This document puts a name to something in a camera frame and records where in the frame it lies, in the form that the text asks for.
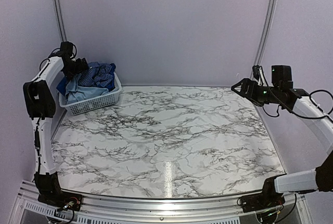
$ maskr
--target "gray marble vein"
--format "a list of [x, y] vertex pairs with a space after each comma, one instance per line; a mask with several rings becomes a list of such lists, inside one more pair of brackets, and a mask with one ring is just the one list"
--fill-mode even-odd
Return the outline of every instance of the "gray marble vein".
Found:
[[65, 189], [131, 197], [252, 191], [284, 170], [253, 105], [228, 88], [124, 87], [66, 115], [52, 143]]

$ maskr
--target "light blue cloth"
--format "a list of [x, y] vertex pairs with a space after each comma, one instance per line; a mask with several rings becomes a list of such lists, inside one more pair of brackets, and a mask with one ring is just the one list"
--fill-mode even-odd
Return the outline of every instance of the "light blue cloth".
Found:
[[78, 81], [80, 77], [81, 74], [76, 75], [66, 86], [65, 98], [67, 99], [67, 104], [94, 98], [109, 92], [107, 88], [79, 86]]

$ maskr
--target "ventilation grille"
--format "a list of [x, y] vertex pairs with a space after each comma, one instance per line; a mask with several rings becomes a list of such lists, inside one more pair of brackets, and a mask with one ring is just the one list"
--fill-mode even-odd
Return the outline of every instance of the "ventilation grille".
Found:
[[[29, 201], [25, 202], [25, 209], [33, 211], [35, 213], [39, 213], [41, 215], [46, 215], [48, 217], [58, 217], [61, 219], [65, 218], [65, 215], [61, 212], [56, 212], [56, 209], [50, 206], [44, 206], [37, 203], [32, 203]], [[77, 215], [77, 219], [73, 223], [78, 224], [139, 224], [142, 222], [135, 222], [135, 221], [116, 221], [106, 219], [105, 217], [90, 217], [87, 214], [83, 214], [81, 212], [75, 212]], [[202, 221], [202, 222], [191, 222], [191, 224], [240, 224], [239, 217], [228, 218], [228, 219], [221, 219], [215, 221]]]

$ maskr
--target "white plastic basket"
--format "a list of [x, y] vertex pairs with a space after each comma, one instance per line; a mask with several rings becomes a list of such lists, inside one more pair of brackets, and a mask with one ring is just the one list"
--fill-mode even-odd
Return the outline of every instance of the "white plastic basket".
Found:
[[122, 90], [121, 83], [116, 73], [114, 73], [114, 87], [114, 90], [107, 94], [69, 104], [66, 104], [65, 97], [59, 93], [59, 104], [73, 116], [110, 106], [118, 102], [119, 94]]

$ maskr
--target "basket rim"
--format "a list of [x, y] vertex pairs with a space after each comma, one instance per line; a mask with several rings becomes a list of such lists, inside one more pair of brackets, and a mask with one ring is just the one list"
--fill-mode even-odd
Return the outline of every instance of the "basket rim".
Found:
[[113, 95], [113, 94], [120, 93], [122, 91], [123, 87], [121, 86], [120, 80], [119, 80], [116, 72], [114, 72], [114, 80], [116, 81], [116, 84], [118, 86], [118, 90], [116, 90], [116, 91], [110, 91], [109, 93], [106, 93], [104, 95], [100, 95], [100, 96], [97, 96], [97, 97], [94, 97], [94, 98], [84, 99], [84, 100], [81, 100], [79, 102], [74, 102], [74, 103], [70, 103], [70, 104], [62, 104], [61, 103], [61, 101], [62, 101], [61, 98], [65, 99], [65, 97], [61, 93], [59, 93], [59, 105], [62, 108], [67, 108], [67, 107], [74, 106], [76, 104], [80, 104], [80, 103], [85, 103], [85, 102], [92, 101], [93, 99], [98, 99], [98, 98], [102, 98], [102, 97], [106, 97], [106, 96], [110, 96], [110, 95]]

